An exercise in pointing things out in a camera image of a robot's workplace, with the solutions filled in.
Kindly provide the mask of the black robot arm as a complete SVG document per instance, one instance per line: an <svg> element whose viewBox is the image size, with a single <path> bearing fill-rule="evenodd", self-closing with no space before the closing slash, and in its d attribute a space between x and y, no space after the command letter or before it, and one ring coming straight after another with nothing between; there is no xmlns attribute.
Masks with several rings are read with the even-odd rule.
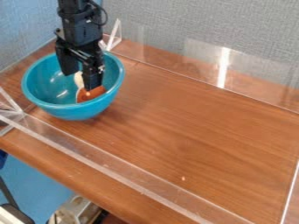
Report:
<svg viewBox="0 0 299 224"><path fill-rule="evenodd" d="M66 75L82 71L85 88L91 91L103 84L105 53L102 15L106 10L94 0L58 0L62 28L55 30L55 52Z"/></svg>

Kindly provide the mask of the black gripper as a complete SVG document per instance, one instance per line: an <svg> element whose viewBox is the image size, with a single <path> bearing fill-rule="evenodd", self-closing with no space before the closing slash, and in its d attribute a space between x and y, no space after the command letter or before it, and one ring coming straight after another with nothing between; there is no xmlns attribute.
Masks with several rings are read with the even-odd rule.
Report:
<svg viewBox="0 0 299 224"><path fill-rule="evenodd" d="M103 84L106 66L101 63L103 39L102 10L58 10L62 28L57 29L55 51L61 70L66 76L81 70L83 64L83 83L90 91Z"/></svg>

